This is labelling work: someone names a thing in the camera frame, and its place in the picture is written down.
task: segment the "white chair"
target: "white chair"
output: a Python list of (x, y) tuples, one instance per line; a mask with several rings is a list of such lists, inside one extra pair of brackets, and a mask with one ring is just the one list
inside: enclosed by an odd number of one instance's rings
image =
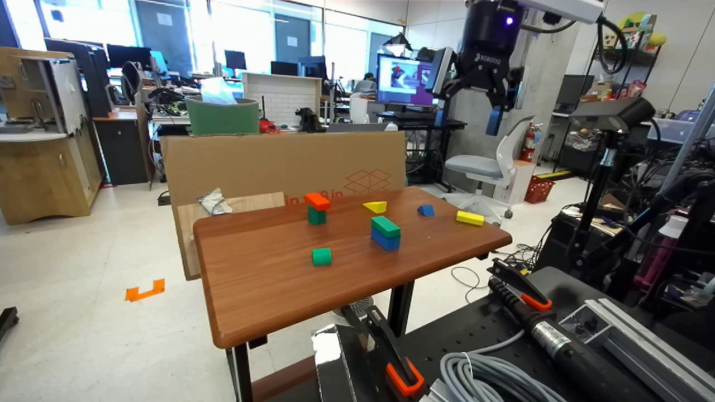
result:
[(467, 205), (460, 205), (464, 211), (474, 211), (474, 213), (490, 213), (490, 205), (502, 205), (505, 211), (505, 218), (511, 218), (511, 196), (507, 196), (507, 202), (498, 202), (498, 199), (487, 199), (483, 196), (483, 184), (495, 185), (495, 194), (509, 194), (511, 185), (514, 185), (514, 176), (517, 176), (517, 157), (520, 149), (520, 144), (525, 139), (525, 135), (531, 128), (531, 116), (520, 119), (498, 144), (497, 148), (497, 157), (495, 159), (486, 159), (486, 157), (476, 157), (476, 154), (455, 154), (452, 159), (447, 159), (444, 167), (464, 175), (469, 180), (479, 180), (479, 192), (472, 196), (472, 202)]

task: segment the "white floor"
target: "white floor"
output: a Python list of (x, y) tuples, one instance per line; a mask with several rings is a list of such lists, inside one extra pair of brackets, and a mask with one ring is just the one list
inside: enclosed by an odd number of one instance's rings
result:
[[(232, 400), (201, 282), (184, 279), (172, 211), (156, 205), (161, 191), (104, 191), (86, 218), (29, 225), (0, 218), (0, 309), (20, 310), (20, 323), (0, 341), (3, 402)], [(582, 202), (583, 191), (582, 178), (559, 180), (546, 204), (517, 205), (502, 228), (514, 243), (537, 243), (560, 205)], [(463, 265), (486, 283), (487, 261)], [(164, 295), (126, 302), (126, 288), (147, 288), (159, 276), (167, 283)], [(420, 279), (409, 329), (464, 306), (464, 290), (452, 271)], [(387, 293), (375, 303), (387, 310)], [(251, 352), (252, 376), (311, 355), (311, 330), (328, 321), (335, 316), (270, 336), (268, 347)]]

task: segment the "blue block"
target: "blue block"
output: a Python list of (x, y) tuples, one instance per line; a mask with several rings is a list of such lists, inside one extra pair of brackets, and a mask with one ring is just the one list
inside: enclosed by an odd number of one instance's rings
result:
[(430, 204), (420, 205), (420, 207), (419, 207), (419, 215), (420, 215), (420, 217), (433, 217), (433, 205), (430, 205)]
[(371, 239), (387, 252), (394, 252), (400, 249), (400, 237), (384, 237), (377, 231), (371, 231)]

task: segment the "cardboard box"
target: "cardboard box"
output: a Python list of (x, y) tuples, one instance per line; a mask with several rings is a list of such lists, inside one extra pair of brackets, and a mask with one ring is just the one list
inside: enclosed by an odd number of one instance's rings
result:
[[(200, 217), (186, 205), (197, 205), (215, 188), (226, 199), (285, 192), (285, 204), (302, 204), (307, 192), (340, 199), (406, 184), (403, 132), (165, 136), (161, 149), (187, 279), (197, 279), (201, 268), (187, 239)], [(276, 205), (268, 196), (252, 211)]]

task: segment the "red block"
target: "red block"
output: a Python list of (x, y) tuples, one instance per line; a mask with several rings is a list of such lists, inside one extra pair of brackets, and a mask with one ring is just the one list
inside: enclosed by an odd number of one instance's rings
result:
[(311, 204), (311, 207), (316, 207), (316, 211), (331, 211), (331, 199), (327, 199), (319, 192), (309, 192), (307, 204)]

